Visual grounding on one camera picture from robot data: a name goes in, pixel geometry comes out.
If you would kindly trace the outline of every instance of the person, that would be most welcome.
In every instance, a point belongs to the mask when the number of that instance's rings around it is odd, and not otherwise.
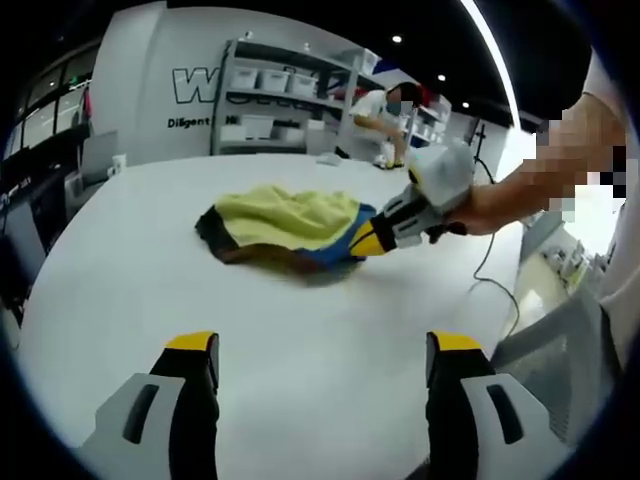
[[[393,166],[403,164],[407,148],[400,128],[401,116],[423,103],[420,85],[402,82],[389,90],[372,90],[349,111],[349,124],[335,153],[342,158],[375,162],[387,139],[393,144]]]
[[[559,209],[557,199],[573,197],[576,185],[587,184],[589,172],[626,169],[626,206],[614,234],[615,252],[597,292],[624,368],[640,326],[640,149],[621,96],[595,52],[582,96],[559,121],[550,122],[548,133],[548,142],[536,148],[536,159],[524,160],[501,182],[474,186],[447,223],[463,224],[472,235],[495,233],[540,210]]]

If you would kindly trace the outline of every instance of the white wall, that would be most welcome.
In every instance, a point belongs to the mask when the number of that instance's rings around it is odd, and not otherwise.
[[[498,164],[496,180],[501,181],[507,177],[522,164],[525,158],[536,158],[536,135],[515,128],[509,129]]]
[[[451,112],[447,128],[444,131],[445,138],[463,139],[472,121],[473,117],[469,115]],[[476,133],[480,132],[483,124],[485,125],[484,133],[486,138],[482,141],[480,159],[486,163],[489,171],[491,171],[491,175],[495,178],[506,146],[508,129],[494,123],[480,120]],[[477,136],[474,137],[473,143],[471,144],[471,150],[474,155],[478,148],[478,142],[479,138]],[[478,183],[487,183],[489,181],[484,169],[480,166],[476,170],[476,181]]]
[[[563,215],[565,230],[580,240],[587,252],[604,255],[616,229],[623,198],[613,198],[607,185],[579,185],[573,211]]]
[[[170,118],[211,118],[215,88],[204,79],[202,98],[179,104],[173,70],[220,65],[227,40],[253,32],[255,41],[288,47],[311,44],[333,54],[354,43],[294,20],[248,10],[214,7],[166,9],[163,2],[114,15],[104,36],[91,85],[96,134],[118,130],[129,164],[208,155],[211,126],[168,128]]]
[[[147,59],[154,32],[165,11],[163,2],[116,13],[105,33],[90,87],[96,135],[118,131],[118,151],[132,156],[140,94],[147,82]]]

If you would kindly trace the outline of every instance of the gray chair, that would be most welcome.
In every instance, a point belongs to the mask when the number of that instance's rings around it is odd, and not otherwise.
[[[84,141],[78,172],[65,179],[68,220],[71,220],[108,180],[107,172],[113,166],[117,142],[118,137],[115,131],[94,135]]]
[[[590,288],[579,288],[537,323],[502,341],[491,359],[549,411],[550,427],[575,445],[619,374],[609,321]]]

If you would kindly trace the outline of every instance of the face mask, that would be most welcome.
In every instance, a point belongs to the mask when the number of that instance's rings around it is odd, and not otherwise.
[[[389,112],[391,115],[397,117],[398,115],[400,115],[402,113],[402,104],[400,102],[397,102],[397,103],[388,102],[387,103],[387,112]]]

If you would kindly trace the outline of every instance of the white shirt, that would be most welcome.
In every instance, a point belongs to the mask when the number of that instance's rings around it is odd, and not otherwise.
[[[348,153],[351,158],[372,162],[381,152],[381,146],[387,140],[387,135],[357,126],[354,123],[356,115],[375,118],[395,128],[400,125],[400,117],[387,112],[387,92],[385,90],[373,90],[363,95],[349,110],[345,135],[338,147]]]
[[[616,85],[600,60],[591,57],[583,91],[601,100],[627,131],[627,202],[620,212],[613,241],[616,248],[599,287],[598,298],[611,320],[611,336],[624,366],[631,342],[640,327],[640,190],[638,185],[638,137]]]

